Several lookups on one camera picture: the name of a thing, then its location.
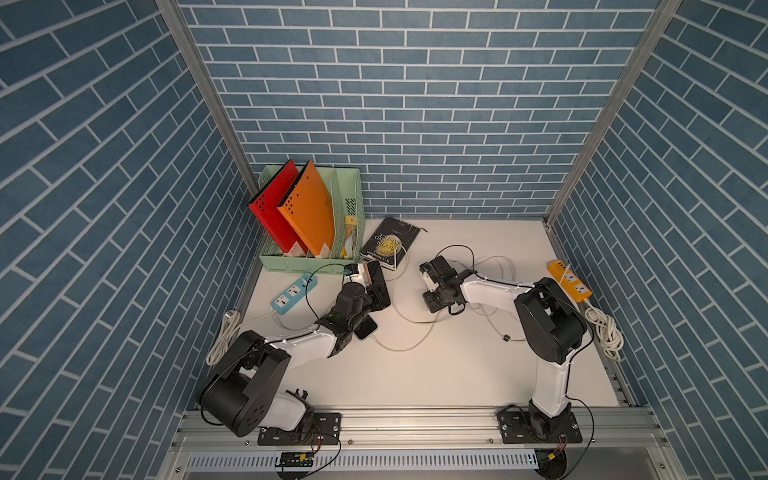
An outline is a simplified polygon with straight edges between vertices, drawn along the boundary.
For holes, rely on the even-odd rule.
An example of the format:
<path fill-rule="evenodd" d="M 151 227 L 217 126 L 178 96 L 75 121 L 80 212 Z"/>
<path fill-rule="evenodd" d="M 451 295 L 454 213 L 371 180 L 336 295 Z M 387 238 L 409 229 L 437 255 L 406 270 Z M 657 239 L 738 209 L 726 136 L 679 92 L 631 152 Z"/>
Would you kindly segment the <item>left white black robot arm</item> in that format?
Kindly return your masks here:
<path fill-rule="evenodd" d="M 356 337 L 367 338 L 377 324 L 373 312 L 391 305 L 384 280 L 365 286 L 345 283 L 332 309 L 307 329 L 272 340 L 254 332 L 239 334 L 209 373 L 200 393 L 201 416 L 238 437 L 256 429 L 278 429 L 296 443 L 320 432 L 306 395 L 283 391 L 285 374 L 294 368 L 342 352 Z"/>

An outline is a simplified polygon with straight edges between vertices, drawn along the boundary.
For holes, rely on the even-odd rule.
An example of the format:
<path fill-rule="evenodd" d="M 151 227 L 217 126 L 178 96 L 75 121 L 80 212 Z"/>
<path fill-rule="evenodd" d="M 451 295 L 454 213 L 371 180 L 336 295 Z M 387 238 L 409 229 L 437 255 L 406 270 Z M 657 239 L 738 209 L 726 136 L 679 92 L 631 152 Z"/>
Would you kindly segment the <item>orange folder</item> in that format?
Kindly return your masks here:
<path fill-rule="evenodd" d="M 278 211 L 314 257 L 331 257 L 335 240 L 332 197 L 313 161 L 301 169 Z"/>

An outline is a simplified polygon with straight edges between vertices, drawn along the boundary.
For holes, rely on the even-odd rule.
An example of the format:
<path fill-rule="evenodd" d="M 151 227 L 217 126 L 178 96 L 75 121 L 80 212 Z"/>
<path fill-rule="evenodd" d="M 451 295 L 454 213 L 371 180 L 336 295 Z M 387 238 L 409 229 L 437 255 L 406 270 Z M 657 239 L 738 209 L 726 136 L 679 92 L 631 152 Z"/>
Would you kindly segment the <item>orange power strip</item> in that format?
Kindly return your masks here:
<path fill-rule="evenodd" d="M 577 304 L 588 301 L 592 296 L 592 291 L 574 273 L 569 264 L 561 260 L 554 260 L 547 265 L 547 270 L 564 292 Z"/>

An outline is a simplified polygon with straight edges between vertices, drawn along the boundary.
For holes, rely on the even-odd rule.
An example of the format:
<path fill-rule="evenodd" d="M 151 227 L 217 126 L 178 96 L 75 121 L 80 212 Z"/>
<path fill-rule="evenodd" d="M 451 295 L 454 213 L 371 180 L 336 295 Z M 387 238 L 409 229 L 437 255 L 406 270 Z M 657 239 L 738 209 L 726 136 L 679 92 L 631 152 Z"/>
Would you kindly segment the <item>red folder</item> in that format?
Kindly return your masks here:
<path fill-rule="evenodd" d="M 288 257 L 305 256 L 307 253 L 307 247 L 279 210 L 297 178 L 298 169 L 293 160 L 288 160 L 272 173 L 264 170 L 259 176 L 259 190 L 248 203 L 261 226 Z"/>

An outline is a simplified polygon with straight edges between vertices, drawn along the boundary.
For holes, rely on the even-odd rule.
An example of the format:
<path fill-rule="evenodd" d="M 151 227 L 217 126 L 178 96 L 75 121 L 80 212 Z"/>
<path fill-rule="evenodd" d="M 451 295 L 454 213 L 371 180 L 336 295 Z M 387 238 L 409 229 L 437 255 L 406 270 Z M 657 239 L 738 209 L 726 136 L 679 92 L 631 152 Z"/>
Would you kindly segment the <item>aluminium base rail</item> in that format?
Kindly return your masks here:
<path fill-rule="evenodd" d="M 496 407 L 340 407 L 332 433 L 349 449 L 503 448 L 507 430 L 500 426 Z M 667 443 L 656 417 L 647 407 L 572 408 L 573 419 L 562 426 L 579 431 L 584 447 L 660 447 Z M 263 430 L 238 437 L 222 426 L 212 426 L 196 411 L 184 415 L 172 440 L 173 452 L 245 451 L 259 447 Z"/>

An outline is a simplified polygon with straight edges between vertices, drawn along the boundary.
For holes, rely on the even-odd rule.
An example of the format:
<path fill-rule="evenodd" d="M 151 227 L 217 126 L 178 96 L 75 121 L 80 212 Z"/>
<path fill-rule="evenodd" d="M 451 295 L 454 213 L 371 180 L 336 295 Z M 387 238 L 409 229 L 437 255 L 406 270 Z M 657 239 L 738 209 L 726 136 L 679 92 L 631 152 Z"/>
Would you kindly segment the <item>mint green file organizer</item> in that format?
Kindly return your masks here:
<path fill-rule="evenodd" d="M 361 175 L 353 168 L 318 167 L 318 173 L 327 188 L 333 205 L 335 241 L 329 258 L 316 258 L 311 253 L 304 256 L 285 256 L 273 239 L 267 238 L 259 259 L 270 272 L 339 274 L 341 265 L 358 262 L 365 234 Z"/>

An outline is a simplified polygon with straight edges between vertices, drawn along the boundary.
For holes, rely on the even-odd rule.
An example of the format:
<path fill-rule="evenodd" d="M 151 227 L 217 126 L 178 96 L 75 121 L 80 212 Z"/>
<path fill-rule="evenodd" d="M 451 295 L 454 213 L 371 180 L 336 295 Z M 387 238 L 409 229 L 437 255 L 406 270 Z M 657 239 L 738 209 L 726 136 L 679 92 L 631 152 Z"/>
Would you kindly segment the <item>blue power strip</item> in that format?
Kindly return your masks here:
<path fill-rule="evenodd" d="M 317 285 L 317 280 L 310 273 L 298 277 L 282 294 L 271 302 L 272 309 L 279 315 L 286 315 L 298 305 Z"/>

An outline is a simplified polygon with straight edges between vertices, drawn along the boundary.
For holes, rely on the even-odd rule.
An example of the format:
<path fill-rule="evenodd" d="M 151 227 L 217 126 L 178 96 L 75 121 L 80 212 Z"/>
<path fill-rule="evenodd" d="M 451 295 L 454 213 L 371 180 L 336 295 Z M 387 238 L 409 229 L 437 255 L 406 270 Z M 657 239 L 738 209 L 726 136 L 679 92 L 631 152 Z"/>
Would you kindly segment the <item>black smartphone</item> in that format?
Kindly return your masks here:
<path fill-rule="evenodd" d="M 391 306 L 391 298 L 380 262 L 373 260 L 363 263 L 369 284 L 364 286 L 366 293 L 363 300 L 362 320 L 354 329 L 354 334 L 359 340 L 366 339 L 378 328 L 370 314 Z"/>

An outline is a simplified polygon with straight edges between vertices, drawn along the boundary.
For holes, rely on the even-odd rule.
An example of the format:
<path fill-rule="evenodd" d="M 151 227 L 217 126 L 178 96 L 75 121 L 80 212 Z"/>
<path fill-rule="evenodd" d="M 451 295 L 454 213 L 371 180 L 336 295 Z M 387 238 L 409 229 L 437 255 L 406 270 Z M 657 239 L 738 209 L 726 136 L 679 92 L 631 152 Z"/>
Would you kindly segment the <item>black book gold emblem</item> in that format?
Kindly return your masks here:
<path fill-rule="evenodd" d="M 422 231 L 421 228 L 394 217 L 384 218 L 361 248 L 361 257 L 379 261 L 394 271 Z"/>

